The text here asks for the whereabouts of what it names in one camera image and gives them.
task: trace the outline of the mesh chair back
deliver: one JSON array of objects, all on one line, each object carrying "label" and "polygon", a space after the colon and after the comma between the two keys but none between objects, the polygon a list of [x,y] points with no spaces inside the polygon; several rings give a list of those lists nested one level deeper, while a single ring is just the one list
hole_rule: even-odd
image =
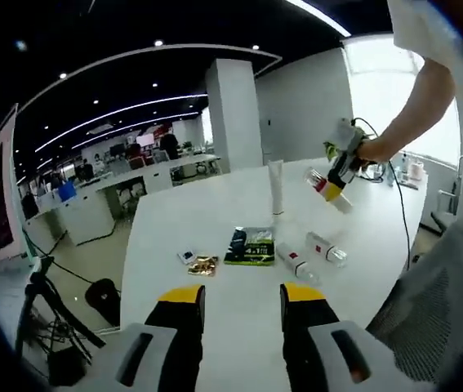
[{"label": "mesh chair back", "polygon": [[400,278],[367,330],[389,346],[399,369],[438,383],[463,352],[463,228],[451,225]]}]

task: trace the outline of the white cabinet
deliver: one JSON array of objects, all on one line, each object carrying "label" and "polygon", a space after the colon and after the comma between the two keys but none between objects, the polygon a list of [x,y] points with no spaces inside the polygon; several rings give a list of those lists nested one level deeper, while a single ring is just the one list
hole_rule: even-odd
[{"label": "white cabinet", "polygon": [[75,245],[110,235],[115,221],[102,192],[78,195],[59,209],[60,216]]},{"label": "white cabinet", "polygon": [[144,177],[144,184],[148,194],[154,194],[155,192],[173,187],[169,167],[166,165],[149,166],[143,172],[142,176]]}]

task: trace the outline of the window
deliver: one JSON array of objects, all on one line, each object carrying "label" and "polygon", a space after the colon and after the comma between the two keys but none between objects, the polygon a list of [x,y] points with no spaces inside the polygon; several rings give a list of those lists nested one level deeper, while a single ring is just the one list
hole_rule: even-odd
[{"label": "window", "polygon": [[204,132],[204,142],[207,145],[213,144],[213,130],[211,128],[211,118],[209,116],[209,108],[202,111],[202,128]]},{"label": "window", "polygon": [[[405,105],[424,61],[396,47],[390,34],[353,38],[344,44],[353,114],[381,133]],[[457,165],[460,124],[456,101],[438,124],[404,149]]]}]

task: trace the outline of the office desk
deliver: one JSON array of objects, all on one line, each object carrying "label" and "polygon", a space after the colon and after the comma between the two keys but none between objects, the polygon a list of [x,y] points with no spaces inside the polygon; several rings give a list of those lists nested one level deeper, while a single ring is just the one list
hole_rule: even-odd
[{"label": "office desk", "polygon": [[[285,212],[275,241],[297,251],[313,230],[330,238],[349,259],[343,269],[317,256],[309,262],[340,319],[366,327],[403,270],[407,240],[397,186],[359,178],[345,195],[353,211],[343,215],[304,180],[305,169],[327,173],[325,159],[283,165]],[[427,177],[419,190],[403,188],[411,245],[425,201]],[[203,361],[197,391],[289,391],[282,356],[279,284],[298,282],[277,258],[270,267],[219,264],[214,277],[187,274],[177,252],[193,249],[222,260],[235,226],[272,225],[267,167],[236,171],[141,198],[128,241],[122,277],[121,327],[143,323],[157,299],[174,287],[206,285]]]},{"label": "office desk", "polygon": [[62,222],[75,245],[102,238],[113,233],[115,221],[122,207],[118,202],[117,186],[125,181],[142,177],[148,194],[153,194],[172,188],[170,171],[206,161],[216,161],[215,155],[194,155],[130,170],[117,176],[106,173],[100,180],[88,185],[77,187],[77,196],[61,202],[56,198],[45,203],[44,208],[26,225],[30,238],[45,252],[49,252],[57,243],[58,236],[53,234],[58,230],[52,222]]}]

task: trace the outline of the white tube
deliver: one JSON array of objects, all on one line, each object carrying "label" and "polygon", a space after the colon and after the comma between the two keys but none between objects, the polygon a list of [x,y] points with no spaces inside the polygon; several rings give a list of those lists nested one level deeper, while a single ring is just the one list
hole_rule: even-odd
[{"label": "white tube", "polygon": [[343,194],[339,194],[330,202],[336,209],[344,214],[349,214],[353,210],[353,204]]},{"label": "white tube", "polygon": [[271,198],[273,199],[273,215],[283,213],[283,198],[282,198],[282,163],[283,160],[269,162],[269,183],[271,184]]}]

